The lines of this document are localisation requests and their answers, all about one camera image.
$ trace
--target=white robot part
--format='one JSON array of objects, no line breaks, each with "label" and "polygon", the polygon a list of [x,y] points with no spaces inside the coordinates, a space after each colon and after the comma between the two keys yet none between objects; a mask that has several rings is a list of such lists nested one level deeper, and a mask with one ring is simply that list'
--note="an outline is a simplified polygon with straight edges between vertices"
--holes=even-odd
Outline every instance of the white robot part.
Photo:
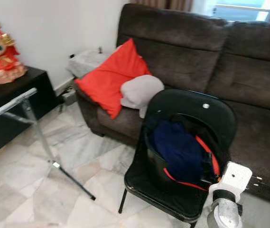
[{"label": "white robot part", "polygon": [[210,186],[209,194],[213,197],[215,190],[227,190],[235,195],[236,202],[238,202],[240,194],[246,189],[251,177],[252,171],[249,168],[230,161],[221,181]]}]

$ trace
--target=black plastic chair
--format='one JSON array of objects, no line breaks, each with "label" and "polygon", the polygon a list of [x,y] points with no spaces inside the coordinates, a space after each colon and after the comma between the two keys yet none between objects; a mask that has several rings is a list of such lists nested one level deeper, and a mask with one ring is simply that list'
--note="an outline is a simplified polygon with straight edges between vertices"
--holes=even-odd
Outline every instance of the black plastic chair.
[{"label": "black plastic chair", "polygon": [[[236,117],[232,109],[218,98],[187,90],[167,89],[156,94],[149,103],[145,120],[159,112],[178,113],[195,118],[214,135],[218,146],[228,151],[236,133]],[[141,131],[134,160],[124,176],[125,190],[171,216],[190,223],[193,228],[200,217],[208,193],[189,186],[182,193],[167,193],[152,184],[147,167],[147,147]]]}]

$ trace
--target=blue object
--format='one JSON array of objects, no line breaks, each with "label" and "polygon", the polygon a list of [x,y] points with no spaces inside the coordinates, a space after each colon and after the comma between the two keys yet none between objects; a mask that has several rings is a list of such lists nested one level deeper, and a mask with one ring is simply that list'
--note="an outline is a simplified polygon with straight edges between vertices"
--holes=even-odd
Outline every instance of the blue object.
[{"label": "blue object", "polygon": [[200,181],[204,150],[195,137],[186,132],[182,123],[161,121],[151,140],[176,181],[192,184]]}]

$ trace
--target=brown curtain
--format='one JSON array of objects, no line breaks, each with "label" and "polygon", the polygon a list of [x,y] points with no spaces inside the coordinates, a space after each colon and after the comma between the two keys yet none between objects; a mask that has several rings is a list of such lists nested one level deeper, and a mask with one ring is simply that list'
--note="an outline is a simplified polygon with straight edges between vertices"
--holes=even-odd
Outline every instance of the brown curtain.
[{"label": "brown curtain", "polygon": [[158,9],[191,11],[193,0],[132,0],[131,2]]}]

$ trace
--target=sofa backrest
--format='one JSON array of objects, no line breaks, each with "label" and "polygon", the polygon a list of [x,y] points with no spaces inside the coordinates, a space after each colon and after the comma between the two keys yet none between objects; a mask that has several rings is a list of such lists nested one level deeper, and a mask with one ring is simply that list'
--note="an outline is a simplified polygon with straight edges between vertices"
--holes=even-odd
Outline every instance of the sofa backrest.
[{"label": "sofa backrest", "polygon": [[206,92],[270,109],[270,23],[235,22]]},{"label": "sofa backrest", "polygon": [[228,22],[181,11],[126,4],[117,46],[133,38],[151,73],[168,87],[204,92]]}]

